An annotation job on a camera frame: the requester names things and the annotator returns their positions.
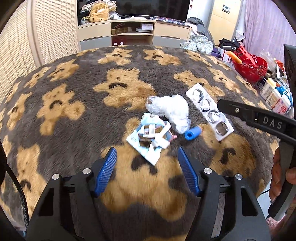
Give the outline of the clear plastic bag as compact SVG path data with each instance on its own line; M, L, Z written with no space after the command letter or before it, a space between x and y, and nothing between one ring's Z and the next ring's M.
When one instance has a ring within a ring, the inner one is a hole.
M181 95L149 96L145 107L151 114L164 116L179 134L184 134L190 128L189 106Z

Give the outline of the blue plastic cap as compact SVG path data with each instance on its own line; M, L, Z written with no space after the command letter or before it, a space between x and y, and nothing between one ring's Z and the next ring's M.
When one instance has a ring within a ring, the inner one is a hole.
M191 128L191 129L187 130L184 133L184 137L185 137L186 140L192 141L195 138L199 137L201 132L202 132L202 129L199 126L196 126L194 128Z

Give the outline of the white blister tray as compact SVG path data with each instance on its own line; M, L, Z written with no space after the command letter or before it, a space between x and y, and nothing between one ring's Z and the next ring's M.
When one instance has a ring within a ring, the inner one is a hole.
M208 121L218 141L222 141L234 132L230 121L224 113L218 110L216 102L202 85L195 84L187 90L186 96L191 99L206 121Z

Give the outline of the orange stick in basket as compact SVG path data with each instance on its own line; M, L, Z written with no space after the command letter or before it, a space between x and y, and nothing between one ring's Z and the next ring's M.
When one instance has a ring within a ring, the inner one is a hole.
M232 62L242 64L242 60L238 58L232 51L226 51L226 54L232 59Z

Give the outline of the red openwork basket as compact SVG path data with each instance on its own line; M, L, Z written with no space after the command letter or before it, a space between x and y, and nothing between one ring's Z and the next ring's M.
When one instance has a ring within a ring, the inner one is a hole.
M249 54L242 43L233 53L242 61L242 63L232 61L235 70L249 83L256 83L266 75L267 62L259 56Z

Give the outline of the torn white blue packaging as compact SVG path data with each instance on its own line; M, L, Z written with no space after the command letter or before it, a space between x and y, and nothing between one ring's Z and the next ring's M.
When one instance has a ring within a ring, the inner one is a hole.
M137 150L150 164L155 165L161 151L168 148L171 141L177 138L172 134L171 124L158 115L144 113L139 126L126 138L126 141Z

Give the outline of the yellow backpack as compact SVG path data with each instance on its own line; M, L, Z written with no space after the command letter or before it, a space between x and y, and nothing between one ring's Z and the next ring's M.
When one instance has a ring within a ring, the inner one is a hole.
M109 19L109 7L106 3L97 3L92 6L89 20L91 23L106 21Z

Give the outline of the woven beige folding screen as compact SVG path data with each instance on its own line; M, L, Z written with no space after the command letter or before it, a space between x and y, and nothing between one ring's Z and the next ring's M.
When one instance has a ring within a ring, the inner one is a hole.
M1 99L16 79L78 53L77 1L21 1L1 32Z

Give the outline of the black flat-screen television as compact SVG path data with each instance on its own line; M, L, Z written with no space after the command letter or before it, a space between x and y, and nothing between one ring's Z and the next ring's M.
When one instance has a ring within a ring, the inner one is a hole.
M117 0L119 15L158 16L185 21L190 0Z

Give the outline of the brown bear-pattern plush blanket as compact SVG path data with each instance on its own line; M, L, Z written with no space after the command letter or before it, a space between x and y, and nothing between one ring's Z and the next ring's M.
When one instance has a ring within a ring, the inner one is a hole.
M32 213L54 173L70 176L117 150L109 184L96 199L110 240L184 240L199 199L187 187L178 147L222 175L247 178L259 195L270 182L274 136L230 117L234 132L218 141L188 99L193 141L180 135L155 165L126 138L139 125L149 96L185 96L195 84L214 100L265 108L256 90L226 64L183 49L125 46L85 50L16 79L1 99L1 141Z

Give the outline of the beige wooden TV cabinet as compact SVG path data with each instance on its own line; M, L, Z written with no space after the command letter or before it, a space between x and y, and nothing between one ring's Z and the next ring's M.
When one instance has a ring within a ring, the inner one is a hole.
M152 19L119 19L77 27L81 50L122 45L180 48L189 40L191 27Z

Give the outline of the floral grey cloth bundle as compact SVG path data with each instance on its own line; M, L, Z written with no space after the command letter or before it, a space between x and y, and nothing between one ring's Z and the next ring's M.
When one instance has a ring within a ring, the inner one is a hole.
M210 55L214 45L204 35L191 35L187 42L180 43L180 48Z

